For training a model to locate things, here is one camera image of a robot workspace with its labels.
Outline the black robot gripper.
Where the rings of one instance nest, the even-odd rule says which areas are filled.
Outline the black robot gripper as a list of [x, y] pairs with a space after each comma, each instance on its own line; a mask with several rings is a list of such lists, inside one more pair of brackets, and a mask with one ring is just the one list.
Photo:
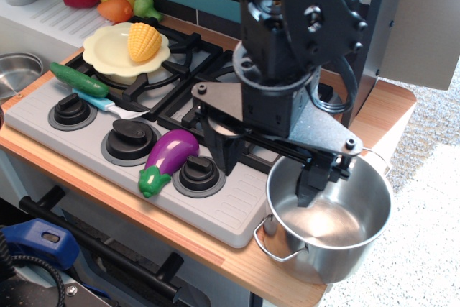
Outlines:
[[302, 72], [282, 63], [269, 79], [243, 44], [238, 44], [232, 56], [238, 82], [205, 82], [192, 90], [193, 98], [201, 101], [204, 141], [217, 167], [229, 175], [244, 151], [244, 136], [254, 132], [328, 151], [316, 153], [301, 170], [296, 185], [298, 207], [309, 207], [329, 183], [347, 180], [351, 157], [363, 150], [363, 144], [332, 116], [353, 106], [357, 82], [345, 57], [332, 63], [347, 89], [343, 104], [320, 100], [320, 67]]

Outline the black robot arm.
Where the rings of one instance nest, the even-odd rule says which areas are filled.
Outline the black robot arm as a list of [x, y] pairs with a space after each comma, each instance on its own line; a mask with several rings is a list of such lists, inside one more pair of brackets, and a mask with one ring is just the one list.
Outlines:
[[244, 140], [276, 141], [287, 157], [300, 152], [298, 205], [306, 207], [330, 182], [349, 176], [359, 153], [343, 126], [333, 140], [323, 125], [350, 110], [357, 79], [346, 57], [362, 48], [367, 23], [359, 0], [239, 0], [241, 39], [233, 53], [238, 82], [202, 83], [193, 98], [205, 142], [230, 173]]

